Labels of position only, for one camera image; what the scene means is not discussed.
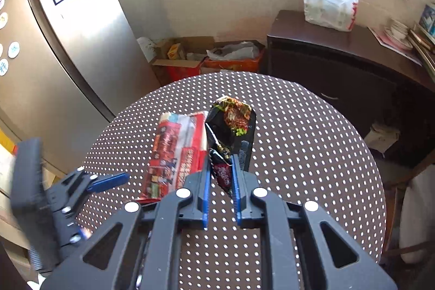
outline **plate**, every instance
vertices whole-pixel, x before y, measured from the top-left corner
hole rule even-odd
[[[387,34],[390,40],[393,41],[395,45],[399,46],[402,49],[412,49],[412,45],[407,39],[399,40],[391,33],[390,29],[385,29],[384,32]]]

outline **floor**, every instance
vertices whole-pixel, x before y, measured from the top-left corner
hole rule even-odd
[[[375,158],[376,165],[378,166],[379,173],[381,174],[382,183],[395,182],[399,179],[408,176],[411,173],[411,169],[385,161],[379,158]]]

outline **refrigerator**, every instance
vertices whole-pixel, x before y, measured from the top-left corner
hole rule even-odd
[[[53,172],[160,85],[118,0],[0,0],[0,128],[41,137]]]

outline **drawer handle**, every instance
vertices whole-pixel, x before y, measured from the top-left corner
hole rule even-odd
[[[322,95],[323,97],[326,97],[327,99],[330,99],[330,100],[338,100],[338,97],[330,97],[330,96],[328,96],[328,95],[325,95],[324,93],[320,93],[320,95]]]

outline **black gripper frame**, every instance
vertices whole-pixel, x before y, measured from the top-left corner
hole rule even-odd
[[[295,246],[306,290],[397,290],[393,280],[315,201],[283,201],[233,162],[236,221],[260,229],[262,289],[297,290]],[[290,229],[293,230],[296,244]]]
[[[10,204],[35,250],[34,267],[47,276],[85,241],[75,218],[89,195],[124,184],[129,175],[90,175],[81,166],[44,191],[41,151],[38,138],[18,144]]]
[[[206,160],[201,172],[187,176],[182,189],[161,201],[125,202],[41,290],[178,290],[181,232],[207,227],[210,185]]]

